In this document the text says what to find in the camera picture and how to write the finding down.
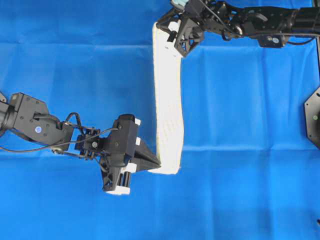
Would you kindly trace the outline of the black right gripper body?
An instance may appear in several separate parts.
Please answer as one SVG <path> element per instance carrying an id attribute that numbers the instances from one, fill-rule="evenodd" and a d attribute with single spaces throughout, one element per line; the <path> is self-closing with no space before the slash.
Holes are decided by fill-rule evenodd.
<path id="1" fill-rule="evenodd" d="M 171 31 L 176 31 L 176 39 L 168 43 L 171 43 L 182 57 L 186 57 L 204 40 L 204 30 L 200 24 L 204 10 L 203 2 L 172 0 L 170 4 L 172 8 L 158 19 L 157 29 L 168 34 L 168 37 Z"/>

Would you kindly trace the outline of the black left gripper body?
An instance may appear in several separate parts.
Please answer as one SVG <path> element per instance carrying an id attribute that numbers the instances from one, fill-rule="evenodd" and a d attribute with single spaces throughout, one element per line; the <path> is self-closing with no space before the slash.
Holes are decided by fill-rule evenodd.
<path id="1" fill-rule="evenodd" d="M 137 171 L 132 163 L 136 147 L 140 144 L 137 137 L 140 120 L 132 114 L 123 114 L 113 123 L 115 130 L 103 142 L 106 155 L 100 158 L 103 191 L 112 195 L 129 195 L 131 175 Z"/>

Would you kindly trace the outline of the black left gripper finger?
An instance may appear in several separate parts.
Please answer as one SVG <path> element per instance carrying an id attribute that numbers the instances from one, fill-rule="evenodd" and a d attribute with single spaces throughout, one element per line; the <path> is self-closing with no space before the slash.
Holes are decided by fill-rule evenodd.
<path id="1" fill-rule="evenodd" d="M 161 167 L 160 164 L 156 164 L 153 162 L 137 162 L 135 163 L 136 169 L 135 172 L 141 172 L 141 171 L 148 171 L 148 170 L 154 170 Z"/>
<path id="2" fill-rule="evenodd" d="M 160 166 L 160 160 L 158 160 L 157 156 L 151 151 L 151 149 L 142 139 L 140 140 L 140 144 L 136 145 L 135 156 Z"/>

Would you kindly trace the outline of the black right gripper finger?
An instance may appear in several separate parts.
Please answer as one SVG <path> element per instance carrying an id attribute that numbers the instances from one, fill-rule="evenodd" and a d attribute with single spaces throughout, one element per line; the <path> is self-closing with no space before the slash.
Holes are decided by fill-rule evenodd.
<path id="1" fill-rule="evenodd" d="M 167 39 L 167 42 L 173 42 L 176 39 L 177 34 L 178 33 L 176 31 L 171 31 Z"/>

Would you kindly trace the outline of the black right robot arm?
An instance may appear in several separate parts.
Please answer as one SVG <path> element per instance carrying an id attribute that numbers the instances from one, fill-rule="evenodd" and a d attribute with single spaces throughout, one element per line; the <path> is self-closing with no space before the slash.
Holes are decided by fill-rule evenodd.
<path id="1" fill-rule="evenodd" d="M 320 35 L 318 7 L 241 8 L 224 0 L 173 0 L 171 5 L 155 27 L 166 33 L 166 41 L 183 57 L 204 40 L 206 32 L 224 41 L 251 38 L 262 48 L 282 48 L 292 43 L 291 37 L 310 42 Z"/>

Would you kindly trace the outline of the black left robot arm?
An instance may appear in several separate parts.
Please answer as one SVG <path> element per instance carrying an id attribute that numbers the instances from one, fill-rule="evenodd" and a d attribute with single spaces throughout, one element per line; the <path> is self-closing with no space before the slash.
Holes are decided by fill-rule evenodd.
<path id="1" fill-rule="evenodd" d="M 130 194 L 133 173 L 161 167 L 161 161 L 138 137 L 140 124 L 134 115 L 122 114 L 111 128 L 101 131 L 83 126 L 77 112 L 71 112 L 61 121 L 49 113 L 45 102 L 24 93 L 15 93 L 10 99 L 0 96 L 2 135 L 11 131 L 54 154 L 96 160 L 102 189 L 112 195 Z"/>

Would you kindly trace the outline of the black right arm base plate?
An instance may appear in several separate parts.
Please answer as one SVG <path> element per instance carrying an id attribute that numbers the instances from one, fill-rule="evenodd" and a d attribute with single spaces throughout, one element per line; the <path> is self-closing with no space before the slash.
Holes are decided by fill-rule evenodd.
<path id="1" fill-rule="evenodd" d="M 320 88 L 304 102 L 307 138 L 320 148 Z"/>

